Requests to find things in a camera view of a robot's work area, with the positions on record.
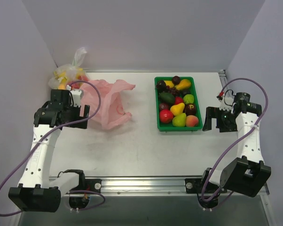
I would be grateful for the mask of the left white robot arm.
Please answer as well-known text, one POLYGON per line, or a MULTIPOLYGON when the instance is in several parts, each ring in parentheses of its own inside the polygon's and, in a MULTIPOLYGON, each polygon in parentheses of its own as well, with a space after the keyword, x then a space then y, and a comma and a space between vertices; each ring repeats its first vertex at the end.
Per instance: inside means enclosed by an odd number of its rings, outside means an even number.
POLYGON ((61 198, 72 190, 76 194, 86 189, 82 170, 68 169, 60 178, 49 180, 54 148, 63 127, 86 129, 89 106, 80 115, 83 91, 51 90, 50 100, 34 114, 33 154, 28 158, 17 187, 9 190, 9 199, 21 211, 56 212, 61 198))

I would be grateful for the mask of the orange fake peach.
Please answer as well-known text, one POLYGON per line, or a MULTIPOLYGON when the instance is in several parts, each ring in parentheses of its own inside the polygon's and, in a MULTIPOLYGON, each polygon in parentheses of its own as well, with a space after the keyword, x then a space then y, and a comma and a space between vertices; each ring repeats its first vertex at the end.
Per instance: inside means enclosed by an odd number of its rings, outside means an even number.
POLYGON ((196 127, 199 124, 199 119, 195 115, 188 115, 186 117, 186 127, 196 127))

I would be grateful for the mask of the dark maroon fake fruit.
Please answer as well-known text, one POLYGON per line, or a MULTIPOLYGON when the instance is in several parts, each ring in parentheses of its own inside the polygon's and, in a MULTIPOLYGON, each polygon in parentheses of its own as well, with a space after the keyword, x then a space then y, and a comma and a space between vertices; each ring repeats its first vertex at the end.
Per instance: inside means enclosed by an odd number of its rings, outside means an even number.
POLYGON ((159 111, 162 111, 162 110, 169 110, 169 109, 170 109, 170 106, 169 106, 168 104, 166 104, 166 103, 160 103, 160 104, 158 105, 158 109, 159 109, 159 111))

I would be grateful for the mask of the green fake pear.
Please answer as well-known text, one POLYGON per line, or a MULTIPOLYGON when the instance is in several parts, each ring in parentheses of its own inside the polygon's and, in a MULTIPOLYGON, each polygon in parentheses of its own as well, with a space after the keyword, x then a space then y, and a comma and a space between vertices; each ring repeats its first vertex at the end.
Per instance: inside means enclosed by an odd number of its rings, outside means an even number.
POLYGON ((172 120, 172 125, 174 127, 185 127, 186 126, 186 114, 181 113, 177 116, 175 116, 172 120))

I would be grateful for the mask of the dark red fake apple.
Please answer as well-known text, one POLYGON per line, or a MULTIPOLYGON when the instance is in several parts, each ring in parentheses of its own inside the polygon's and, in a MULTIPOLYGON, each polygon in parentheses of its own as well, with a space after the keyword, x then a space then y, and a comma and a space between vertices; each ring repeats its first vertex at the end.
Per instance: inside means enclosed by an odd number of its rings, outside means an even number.
POLYGON ((184 113, 187 116, 189 116, 189 115, 196 115, 197 107, 194 104, 187 104, 187 105, 185 105, 184 113))

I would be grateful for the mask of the pink plastic bag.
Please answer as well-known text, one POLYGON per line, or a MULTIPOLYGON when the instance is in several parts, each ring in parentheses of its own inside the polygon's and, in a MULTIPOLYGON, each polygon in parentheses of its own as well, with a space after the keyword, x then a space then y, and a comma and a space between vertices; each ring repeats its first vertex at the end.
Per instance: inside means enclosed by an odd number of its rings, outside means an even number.
POLYGON ((90 115, 92 115, 98 107, 98 94, 100 94, 101 97, 100 109, 91 120, 100 123, 102 129, 105 130, 123 125, 131 120, 132 114, 126 112, 123 108, 121 92, 133 90, 135 85, 125 80, 116 80, 114 83, 108 83, 105 80, 90 80, 89 82, 93 84, 96 89, 86 83, 84 83, 80 89, 83 91, 81 103, 82 105, 90 106, 90 115))

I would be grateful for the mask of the dark green fake avocado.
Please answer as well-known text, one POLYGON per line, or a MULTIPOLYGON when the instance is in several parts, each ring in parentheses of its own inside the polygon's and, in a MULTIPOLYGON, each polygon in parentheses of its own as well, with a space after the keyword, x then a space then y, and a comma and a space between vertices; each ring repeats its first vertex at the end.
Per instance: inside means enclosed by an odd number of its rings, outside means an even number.
POLYGON ((161 102, 171 104, 171 105, 173 105, 175 103, 175 96, 172 95, 171 93, 161 92, 158 95, 158 97, 161 100, 161 102))

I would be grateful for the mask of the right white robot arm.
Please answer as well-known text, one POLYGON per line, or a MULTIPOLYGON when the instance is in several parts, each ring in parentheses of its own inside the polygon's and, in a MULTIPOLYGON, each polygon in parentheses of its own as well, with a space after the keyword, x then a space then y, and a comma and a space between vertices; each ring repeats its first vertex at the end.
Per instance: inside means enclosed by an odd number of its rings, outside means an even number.
POLYGON ((250 94, 238 92, 233 97, 220 96, 219 107, 207 107, 203 131, 212 129, 212 119, 220 132, 237 132, 236 158, 223 170, 208 168, 199 181, 202 193, 230 191, 255 197, 271 176, 271 168, 264 163, 260 148, 259 129, 262 107, 250 101, 250 94))

